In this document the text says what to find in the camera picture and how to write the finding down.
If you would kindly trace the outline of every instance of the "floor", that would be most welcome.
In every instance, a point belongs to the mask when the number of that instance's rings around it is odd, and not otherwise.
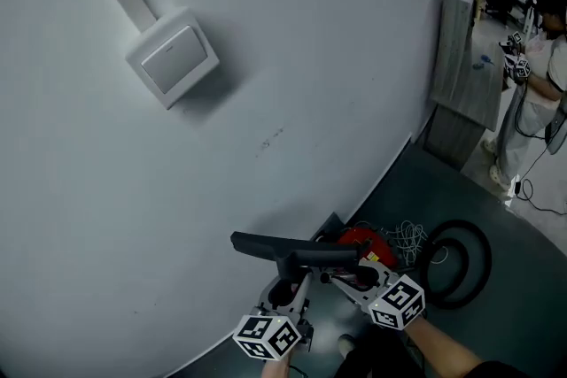
[[[567,352],[567,317],[562,316],[567,306],[567,257],[539,230],[473,181],[413,145],[351,222],[366,220],[391,229],[412,220],[431,232],[451,219],[468,220],[485,232],[493,249],[492,273],[481,294],[462,309],[446,311],[428,305],[429,320],[484,359],[504,361],[534,378],[550,376]],[[451,236],[466,243],[471,256],[470,274],[458,290],[466,291],[480,273],[481,252],[466,234],[453,231]],[[446,262],[430,271],[432,284],[445,282],[457,263],[449,252]],[[368,319],[331,286],[315,284],[309,297],[307,319],[315,328],[313,348],[310,353],[295,354],[292,364],[311,378],[331,377],[341,361],[338,336],[357,335]],[[260,370],[259,361],[248,359],[228,340],[174,377],[259,377]]]
[[[482,19],[473,30],[473,40],[486,48],[490,42],[504,40],[516,29],[505,28],[500,22],[493,19]],[[513,96],[513,89],[502,94],[501,108],[498,119],[498,129],[504,118]],[[487,131],[485,137],[492,138],[496,133]],[[526,160],[521,168],[520,174],[524,173],[532,165],[533,161],[545,148],[542,141],[533,140],[530,144]],[[512,193],[503,195],[501,190],[488,178],[487,169],[492,160],[478,146],[471,155],[469,162],[465,165],[462,173],[474,182],[505,201],[511,211],[528,220],[541,231],[551,242],[553,242],[564,254],[567,255],[567,216],[559,217],[549,212],[539,212],[529,203],[513,197]],[[530,171],[528,178],[534,187],[533,202],[539,207],[552,208],[559,212],[567,211],[567,147],[563,147],[556,155],[545,153],[535,167]]]

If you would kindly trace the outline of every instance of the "red object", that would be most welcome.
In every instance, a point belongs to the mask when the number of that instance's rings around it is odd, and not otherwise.
[[[365,244],[366,242],[371,243],[371,245],[365,251],[364,258],[380,261],[390,269],[394,269],[398,265],[398,259],[392,254],[388,243],[369,228],[349,228],[338,240],[338,244]]]

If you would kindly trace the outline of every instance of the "shoe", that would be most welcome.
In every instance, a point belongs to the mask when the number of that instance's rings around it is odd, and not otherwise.
[[[494,141],[483,139],[483,141],[480,144],[482,145],[482,149],[484,151],[490,153],[493,156],[496,156],[496,143],[494,143]]]
[[[343,334],[341,337],[338,338],[338,351],[343,359],[346,359],[346,355],[354,350],[354,339],[352,336],[348,334]]]
[[[502,182],[502,173],[497,165],[490,166],[488,169],[488,176],[492,181],[494,181],[498,186],[500,186],[503,190],[509,190],[510,185]]]

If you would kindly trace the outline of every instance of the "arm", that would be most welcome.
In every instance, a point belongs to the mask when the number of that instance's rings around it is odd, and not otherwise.
[[[483,362],[422,317],[406,326],[406,334],[441,378],[462,378]]]
[[[558,101],[563,95],[548,79],[543,79],[534,73],[528,77],[528,86],[551,101]]]
[[[267,360],[261,378],[288,378],[290,374],[291,351],[282,360]]]

